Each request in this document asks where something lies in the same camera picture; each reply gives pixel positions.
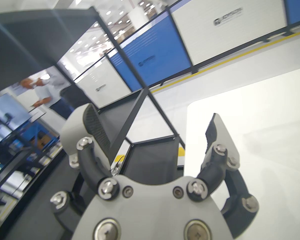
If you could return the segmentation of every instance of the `white table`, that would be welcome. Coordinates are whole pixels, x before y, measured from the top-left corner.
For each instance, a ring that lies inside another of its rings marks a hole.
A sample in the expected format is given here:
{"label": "white table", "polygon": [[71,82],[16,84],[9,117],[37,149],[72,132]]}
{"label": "white table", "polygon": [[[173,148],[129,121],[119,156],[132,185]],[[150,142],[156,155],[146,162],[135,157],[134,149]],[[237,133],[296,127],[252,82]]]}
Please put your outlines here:
{"label": "white table", "polygon": [[[300,240],[300,69],[190,104],[185,176],[200,171],[214,112],[225,123],[240,154],[239,170],[260,204],[239,239]],[[229,197],[225,183],[212,197],[221,209]]]}

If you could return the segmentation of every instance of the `white panel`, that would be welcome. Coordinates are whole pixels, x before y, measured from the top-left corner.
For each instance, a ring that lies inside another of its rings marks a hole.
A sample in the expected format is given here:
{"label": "white panel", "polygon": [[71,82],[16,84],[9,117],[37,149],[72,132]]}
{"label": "white panel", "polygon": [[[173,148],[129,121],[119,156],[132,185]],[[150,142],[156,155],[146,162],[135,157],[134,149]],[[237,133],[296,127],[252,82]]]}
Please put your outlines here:
{"label": "white panel", "polygon": [[75,82],[98,107],[131,93],[105,57]]}
{"label": "white panel", "polygon": [[173,17],[195,65],[286,26],[282,0],[191,0]]}
{"label": "white panel", "polygon": [[[185,175],[200,171],[214,112],[237,146],[240,172],[260,204],[238,239],[300,239],[300,69],[192,103]],[[222,208],[228,195],[223,184],[212,197]]]}

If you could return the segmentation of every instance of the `person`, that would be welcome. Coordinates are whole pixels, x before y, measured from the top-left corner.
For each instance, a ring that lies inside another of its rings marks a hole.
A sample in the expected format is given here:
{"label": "person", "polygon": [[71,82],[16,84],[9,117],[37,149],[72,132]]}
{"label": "person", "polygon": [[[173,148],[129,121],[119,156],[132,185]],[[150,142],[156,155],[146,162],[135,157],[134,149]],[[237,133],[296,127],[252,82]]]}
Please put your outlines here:
{"label": "person", "polygon": [[68,119],[72,113],[73,109],[60,97],[60,93],[54,88],[54,85],[45,84],[42,79],[33,81],[30,78],[23,79],[20,85],[26,89],[34,89],[37,94],[39,100],[32,105],[33,107],[45,105],[64,119]]}

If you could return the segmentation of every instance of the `computer screen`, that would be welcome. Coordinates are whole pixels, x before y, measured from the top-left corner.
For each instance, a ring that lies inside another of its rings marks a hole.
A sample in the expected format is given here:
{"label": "computer screen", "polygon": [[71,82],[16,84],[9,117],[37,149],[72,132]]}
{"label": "computer screen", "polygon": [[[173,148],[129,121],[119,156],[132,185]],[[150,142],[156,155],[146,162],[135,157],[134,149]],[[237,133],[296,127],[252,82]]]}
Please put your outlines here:
{"label": "computer screen", "polygon": [[[12,130],[17,129],[31,118],[28,111],[9,94],[0,96],[0,120]],[[11,130],[4,125],[0,126],[0,141],[10,134]]]}

